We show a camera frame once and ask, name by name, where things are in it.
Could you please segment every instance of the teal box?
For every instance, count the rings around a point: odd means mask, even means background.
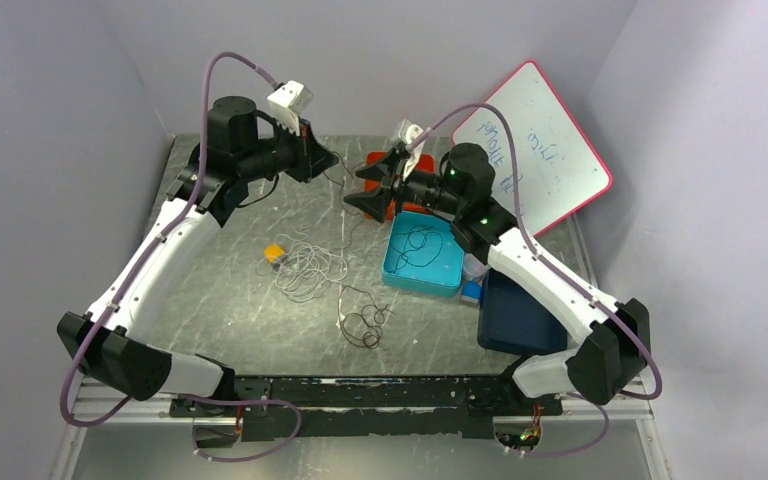
[[[451,297],[461,286],[463,256],[447,222],[402,212],[393,220],[381,278],[391,287]]]

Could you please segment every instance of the yellow object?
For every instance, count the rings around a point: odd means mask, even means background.
[[[281,245],[278,245],[277,243],[273,243],[272,245],[263,249],[263,255],[266,256],[266,260],[268,260],[269,263],[278,260],[281,258],[281,255],[284,255],[284,253],[284,249],[281,248]]]

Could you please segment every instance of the white bracket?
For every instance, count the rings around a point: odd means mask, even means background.
[[[294,135],[299,135],[299,115],[311,99],[313,92],[295,80],[290,80],[266,97],[272,116]]]
[[[422,134],[422,127],[405,119],[399,123],[398,127],[396,127],[396,134],[394,137],[397,140],[404,142],[405,145],[410,145],[416,140],[416,137],[420,136],[420,134]],[[423,146],[425,146],[425,141],[417,145],[413,152],[411,152],[411,157],[405,163],[405,169],[402,171],[402,179],[408,178],[411,172],[413,172],[419,164]]]

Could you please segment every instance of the small blue item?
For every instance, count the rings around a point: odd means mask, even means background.
[[[393,219],[381,279],[391,287],[451,297],[461,286],[463,255],[448,223],[401,212]]]
[[[484,277],[478,344],[514,355],[548,355],[567,348],[567,332],[516,282],[496,270]]]
[[[478,305],[478,301],[481,298],[481,285],[475,282],[466,282],[461,289],[461,301],[465,303],[471,303]]]

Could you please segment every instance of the gray table surface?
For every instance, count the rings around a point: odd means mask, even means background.
[[[354,166],[371,151],[383,150],[386,139],[372,136],[321,136],[320,142]],[[197,135],[179,135],[173,145],[151,221],[165,191],[186,164]],[[429,139],[425,153],[437,161],[451,146],[447,138]],[[360,191],[363,181],[339,165],[326,172]],[[255,182],[249,200],[268,191]],[[484,350],[476,342],[477,307],[385,286],[381,262],[387,249],[389,223],[343,214],[341,187],[324,176],[310,184],[283,177],[275,193],[239,210],[199,252],[189,273],[173,289],[158,321],[152,343],[181,353],[200,353],[233,367],[238,374],[389,375],[498,373],[515,357]],[[573,271],[586,276],[578,236],[561,222],[540,241]],[[393,311],[384,323],[380,346],[367,350],[349,345],[337,327],[339,286],[304,304],[287,299],[273,286],[272,276],[259,276],[256,265],[276,235],[293,235],[309,226],[306,241],[342,254],[349,265],[344,283],[366,290]],[[258,271],[263,274],[267,269]],[[357,311],[366,299],[347,291],[343,314]]]

